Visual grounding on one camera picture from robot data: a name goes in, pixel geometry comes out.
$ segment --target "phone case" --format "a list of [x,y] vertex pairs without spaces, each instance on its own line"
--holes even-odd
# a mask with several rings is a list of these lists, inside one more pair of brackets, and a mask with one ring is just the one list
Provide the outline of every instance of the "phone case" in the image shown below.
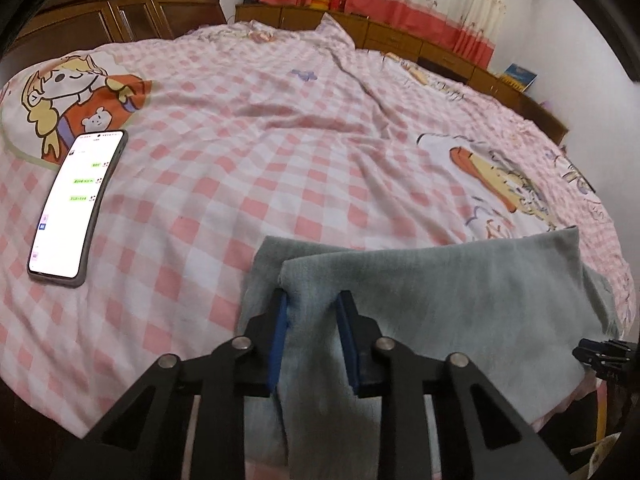
[[[80,255],[80,265],[78,267],[78,273],[72,278],[64,278],[61,276],[54,276],[52,274],[43,274],[40,272],[33,272],[29,268],[29,261],[27,260],[27,273],[31,277],[32,280],[37,282],[47,282],[47,283],[55,283],[57,285],[69,286],[71,288],[76,288],[84,283],[86,280],[86,268],[89,261],[89,248],[91,248],[91,240],[94,236],[95,224],[98,221],[98,213],[100,212],[100,204],[102,203],[102,197],[104,195],[104,190],[107,189],[107,184],[111,179],[111,175],[118,165],[118,161],[120,160],[120,156],[124,151],[124,147],[129,140],[129,134],[125,130],[115,130],[116,132],[122,132],[122,138],[120,139],[120,143],[118,147],[113,153],[113,157],[111,157],[111,162],[109,163],[109,167],[107,168],[106,173],[102,179],[102,184],[100,185],[100,189],[98,190],[98,194],[95,197],[95,205],[94,210],[91,213],[91,218],[89,219],[89,225],[86,229],[86,234],[84,236],[84,243],[82,244],[82,253]],[[44,208],[47,205],[47,200],[49,199],[49,193],[47,193],[47,199],[42,205],[42,211],[40,212],[40,218],[44,212]],[[31,250],[33,250],[33,244],[35,243],[36,234],[38,230],[36,227],[36,232],[33,234],[33,240],[31,241]]]

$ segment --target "phone screen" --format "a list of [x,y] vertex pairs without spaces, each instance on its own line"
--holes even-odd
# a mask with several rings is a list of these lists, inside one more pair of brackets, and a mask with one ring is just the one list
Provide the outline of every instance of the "phone screen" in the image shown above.
[[96,198],[123,132],[76,138],[51,187],[29,257],[31,272],[74,278]]

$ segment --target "book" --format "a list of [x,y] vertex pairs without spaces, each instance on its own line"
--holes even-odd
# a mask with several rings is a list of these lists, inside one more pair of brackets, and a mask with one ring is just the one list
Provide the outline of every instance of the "book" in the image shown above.
[[537,77],[538,74],[511,63],[508,69],[500,76],[500,80],[515,88],[518,92],[524,92]]

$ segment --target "wooden dresser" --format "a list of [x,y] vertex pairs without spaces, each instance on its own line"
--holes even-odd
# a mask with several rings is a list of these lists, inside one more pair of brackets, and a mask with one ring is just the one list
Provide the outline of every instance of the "wooden dresser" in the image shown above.
[[[256,20],[286,30],[311,30],[319,25],[324,12],[308,7],[243,4],[236,6],[236,22]],[[362,16],[334,10],[330,10],[329,14],[353,38],[357,48],[393,52],[404,59],[417,62],[427,70],[491,95],[525,119],[536,123],[556,144],[560,144],[566,135],[567,127],[534,100],[457,54]]]

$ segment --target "purple flower print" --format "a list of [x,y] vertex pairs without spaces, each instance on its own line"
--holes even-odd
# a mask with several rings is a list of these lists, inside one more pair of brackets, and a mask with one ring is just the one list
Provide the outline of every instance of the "purple flower print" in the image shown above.
[[309,72],[304,72],[295,68],[290,73],[297,75],[300,79],[302,79],[302,81],[315,81],[316,79],[318,79],[318,76],[314,74],[312,70]]

